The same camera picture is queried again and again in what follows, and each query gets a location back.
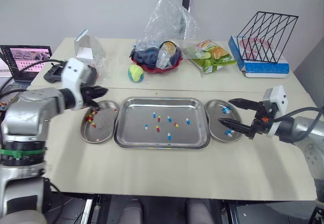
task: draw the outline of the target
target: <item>pill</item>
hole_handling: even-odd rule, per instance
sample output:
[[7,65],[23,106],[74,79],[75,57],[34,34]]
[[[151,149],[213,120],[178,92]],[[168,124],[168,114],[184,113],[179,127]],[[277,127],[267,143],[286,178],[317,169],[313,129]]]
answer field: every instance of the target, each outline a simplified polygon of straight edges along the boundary
[[225,107],[222,108],[223,114],[229,114],[230,108],[229,107]]
[[225,135],[227,135],[228,137],[232,137],[232,132],[234,132],[234,131],[232,131],[231,129],[228,129],[227,131],[225,131]]

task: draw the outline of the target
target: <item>tissue box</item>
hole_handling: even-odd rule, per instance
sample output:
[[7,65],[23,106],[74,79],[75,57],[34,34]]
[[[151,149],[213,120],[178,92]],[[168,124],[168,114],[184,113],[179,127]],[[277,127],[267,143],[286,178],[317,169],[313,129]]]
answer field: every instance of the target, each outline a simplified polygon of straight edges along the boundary
[[88,30],[84,30],[74,41],[75,57],[88,65],[95,67],[104,64],[106,54],[99,41],[89,36]]
[[243,51],[244,47],[237,45],[236,36],[231,36],[228,45],[239,69],[245,71],[247,77],[285,78],[289,74],[289,64],[283,56],[279,58],[278,63],[244,60],[239,51]]

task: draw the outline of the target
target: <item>black game controller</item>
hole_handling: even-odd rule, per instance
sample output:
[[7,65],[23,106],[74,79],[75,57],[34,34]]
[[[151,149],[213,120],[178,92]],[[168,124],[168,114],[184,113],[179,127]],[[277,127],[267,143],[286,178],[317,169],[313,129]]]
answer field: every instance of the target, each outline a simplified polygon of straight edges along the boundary
[[44,79],[49,83],[55,83],[56,81],[61,81],[61,74],[66,65],[66,61],[54,65],[52,63],[52,68],[46,72]]

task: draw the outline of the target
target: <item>snack bag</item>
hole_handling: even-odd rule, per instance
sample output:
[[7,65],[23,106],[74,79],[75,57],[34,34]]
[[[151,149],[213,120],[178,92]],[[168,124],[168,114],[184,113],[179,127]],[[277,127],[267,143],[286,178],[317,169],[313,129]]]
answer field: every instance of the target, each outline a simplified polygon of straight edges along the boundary
[[184,49],[184,54],[203,73],[212,73],[223,66],[236,64],[236,60],[226,50],[211,40],[203,41],[193,47],[187,47]]

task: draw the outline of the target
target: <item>blue box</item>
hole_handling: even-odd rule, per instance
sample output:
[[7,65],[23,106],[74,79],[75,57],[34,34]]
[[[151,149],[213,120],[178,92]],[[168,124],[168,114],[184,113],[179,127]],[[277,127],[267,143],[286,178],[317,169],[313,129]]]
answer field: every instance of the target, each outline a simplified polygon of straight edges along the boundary
[[278,63],[244,60],[240,55],[236,36],[231,36],[228,45],[239,69],[245,71],[247,77],[285,78],[289,74],[289,64],[283,56],[280,57]]

